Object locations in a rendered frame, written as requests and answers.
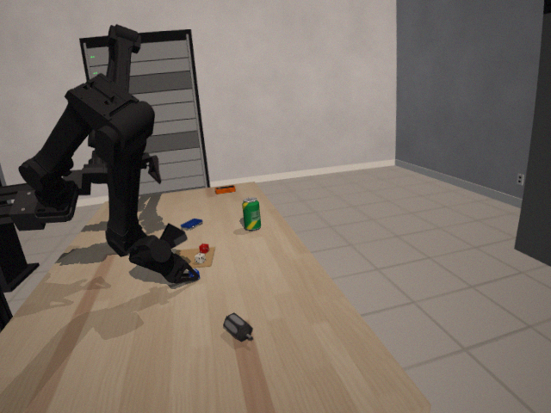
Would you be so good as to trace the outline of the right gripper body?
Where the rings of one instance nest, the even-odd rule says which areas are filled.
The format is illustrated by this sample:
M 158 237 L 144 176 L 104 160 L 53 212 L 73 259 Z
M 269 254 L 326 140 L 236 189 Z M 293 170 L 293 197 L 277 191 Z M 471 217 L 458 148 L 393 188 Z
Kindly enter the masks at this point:
M 175 283 L 178 276 L 179 276 L 179 274 L 181 273 L 181 271 L 183 269 L 182 267 L 184 267 L 184 265 L 185 265 L 185 261 L 179 255 L 177 255 L 177 256 L 178 256 L 178 259 L 177 259 L 173 269 L 167 268 L 167 267 L 165 267 L 163 265 L 160 265 L 160 264 L 152 264 L 148 269 L 150 269 L 152 271 L 155 271 L 157 273 L 160 273 L 168 282 Z M 184 264 L 183 264 L 183 262 L 184 262 Z

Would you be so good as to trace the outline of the green and yellow striped soda can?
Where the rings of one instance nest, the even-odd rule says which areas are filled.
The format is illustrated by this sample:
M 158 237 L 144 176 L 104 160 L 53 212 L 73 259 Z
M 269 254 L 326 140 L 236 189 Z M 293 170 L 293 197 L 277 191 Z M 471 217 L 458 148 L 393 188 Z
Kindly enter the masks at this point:
M 261 227 L 260 208 L 257 198 L 245 198 L 242 204 L 245 229 L 256 231 Z

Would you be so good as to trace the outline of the orange digital multimeter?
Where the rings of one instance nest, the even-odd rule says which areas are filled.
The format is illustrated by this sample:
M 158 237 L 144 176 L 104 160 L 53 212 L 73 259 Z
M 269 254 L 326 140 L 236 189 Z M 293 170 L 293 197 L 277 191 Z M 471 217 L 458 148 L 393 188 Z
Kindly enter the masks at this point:
M 225 186 L 225 187 L 218 187 L 218 188 L 215 188 L 215 191 L 216 191 L 216 194 L 224 194 L 224 193 L 231 193 L 231 192 L 235 192 L 235 187 L 234 185 L 232 186 Z

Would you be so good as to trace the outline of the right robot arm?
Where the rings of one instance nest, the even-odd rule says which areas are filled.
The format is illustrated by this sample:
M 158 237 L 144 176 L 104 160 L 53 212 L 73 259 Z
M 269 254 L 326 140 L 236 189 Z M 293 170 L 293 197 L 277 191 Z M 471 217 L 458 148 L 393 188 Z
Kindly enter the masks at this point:
M 157 263 L 173 269 L 178 257 L 171 249 L 188 240 L 185 231 L 168 223 L 160 239 L 147 236 L 137 216 L 141 162 L 155 118 L 152 106 L 102 73 L 68 90 L 65 99 L 67 107 L 46 143 L 18 168 L 35 189 L 36 216 L 69 214 L 76 184 L 61 176 L 72 173 L 71 157 L 94 130 L 96 155 L 108 163 L 108 245 L 143 268 Z

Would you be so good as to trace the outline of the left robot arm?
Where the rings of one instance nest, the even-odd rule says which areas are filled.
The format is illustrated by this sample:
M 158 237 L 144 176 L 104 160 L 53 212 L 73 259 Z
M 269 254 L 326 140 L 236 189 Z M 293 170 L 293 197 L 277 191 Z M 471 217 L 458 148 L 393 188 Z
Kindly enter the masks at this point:
M 118 24 L 111 25 L 108 31 L 108 69 L 106 77 L 129 91 L 130 65 L 132 52 L 138 53 L 140 49 L 141 35 L 137 31 L 122 27 Z M 113 76 L 114 73 L 114 76 Z M 95 131 L 92 130 L 88 137 L 88 146 L 95 148 Z M 108 164 L 96 155 L 96 149 L 92 151 L 89 163 L 84 168 L 107 168 Z

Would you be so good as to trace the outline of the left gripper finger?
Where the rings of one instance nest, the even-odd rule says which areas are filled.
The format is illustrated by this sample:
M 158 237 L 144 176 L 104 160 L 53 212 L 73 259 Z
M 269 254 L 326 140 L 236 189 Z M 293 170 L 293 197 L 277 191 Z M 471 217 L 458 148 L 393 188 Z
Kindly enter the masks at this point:
M 148 174 L 159 184 L 161 183 L 161 177 L 159 174 L 158 157 L 152 157 Z

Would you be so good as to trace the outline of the tan mat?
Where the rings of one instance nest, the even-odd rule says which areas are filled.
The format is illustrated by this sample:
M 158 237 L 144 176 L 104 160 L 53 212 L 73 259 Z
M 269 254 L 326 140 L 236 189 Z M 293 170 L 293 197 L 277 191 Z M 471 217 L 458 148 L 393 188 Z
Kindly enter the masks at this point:
M 214 258 L 214 251 L 215 247 L 209 247 L 209 251 L 204 253 L 206 256 L 206 261 L 203 263 L 195 262 L 195 255 L 200 253 L 200 249 L 176 250 L 175 254 L 178 254 L 183 260 L 185 260 L 191 268 L 204 268 L 211 267 Z

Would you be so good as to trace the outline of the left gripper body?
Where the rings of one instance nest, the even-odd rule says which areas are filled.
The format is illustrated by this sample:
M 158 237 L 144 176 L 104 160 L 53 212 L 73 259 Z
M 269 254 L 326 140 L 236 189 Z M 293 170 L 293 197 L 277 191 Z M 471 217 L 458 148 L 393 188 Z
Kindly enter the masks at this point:
M 141 162 L 141 169 L 146 169 L 146 167 L 147 167 L 146 163 L 149 163 L 148 166 L 150 167 L 152 157 L 156 157 L 156 156 L 150 156 L 148 152 L 143 153 L 142 162 Z

